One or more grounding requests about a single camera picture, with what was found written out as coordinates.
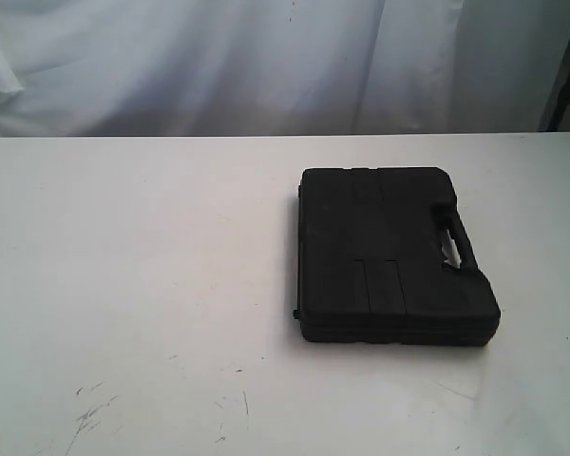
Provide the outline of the black plastic tool case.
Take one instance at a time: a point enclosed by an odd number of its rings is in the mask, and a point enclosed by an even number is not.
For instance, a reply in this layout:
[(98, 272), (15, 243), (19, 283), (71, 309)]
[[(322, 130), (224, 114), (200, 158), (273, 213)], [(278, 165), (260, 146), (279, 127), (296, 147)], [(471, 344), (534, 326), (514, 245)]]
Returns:
[(310, 342), (482, 347), (498, 330), (440, 168), (306, 169), (297, 245), (294, 318)]

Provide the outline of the white backdrop curtain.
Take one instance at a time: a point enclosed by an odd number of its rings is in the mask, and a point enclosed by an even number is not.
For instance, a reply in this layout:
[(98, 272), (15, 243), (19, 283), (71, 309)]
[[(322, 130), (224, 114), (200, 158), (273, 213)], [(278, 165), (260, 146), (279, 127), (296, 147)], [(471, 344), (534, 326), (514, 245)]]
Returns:
[(0, 1), (0, 137), (535, 131), (570, 1)]

